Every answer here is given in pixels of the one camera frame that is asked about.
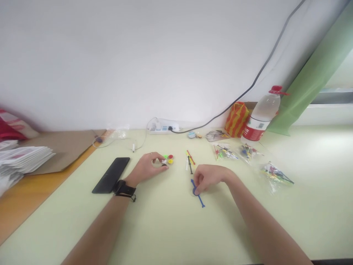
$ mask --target orange striped bag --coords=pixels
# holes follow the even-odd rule
[[[225,130],[231,137],[240,138],[246,126],[249,110],[244,102],[235,102],[225,122]]]

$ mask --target watch strap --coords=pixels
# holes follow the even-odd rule
[[[136,200],[135,190],[136,188],[127,186],[125,180],[119,180],[113,188],[115,196],[129,197],[133,202]]]
[[[132,202],[136,201],[136,195],[115,194],[115,196],[128,197],[132,199]]]

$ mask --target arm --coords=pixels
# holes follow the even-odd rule
[[[293,238],[249,192],[238,176],[222,166],[200,165],[194,174],[197,189],[225,182],[249,229],[250,237],[261,261],[272,265],[312,265]]]
[[[125,178],[126,184],[136,187],[140,182],[166,171],[168,166],[157,168],[151,164],[156,159],[162,161],[164,157],[156,152],[143,155],[131,174]],[[130,201],[127,197],[113,196],[62,265],[107,264]]]

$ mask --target black smartphone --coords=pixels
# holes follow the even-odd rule
[[[120,179],[129,161],[130,158],[115,158],[92,193],[111,193],[115,183]]]

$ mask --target desk surface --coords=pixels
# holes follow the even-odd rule
[[[59,264],[77,243],[110,195],[91,191],[115,157],[130,156],[126,177],[143,153],[173,154],[170,170],[139,185],[126,212],[111,264],[251,264],[259,262],[227,187],[192,195],[185,150],[195,162],[220,164],[236,172],[262,205],[311,259],[352,258],[353,128],[302,127],[292,137],[266,133],[257,148],[294,182],[270,195],[242,161],[216,162],[205,139],[148,135],[143,148],[128,140],[96,150],[0,246],[0,264]],[[129,137],[142,142],[144,131]],[[232,146],[238,139],[226,140]]]

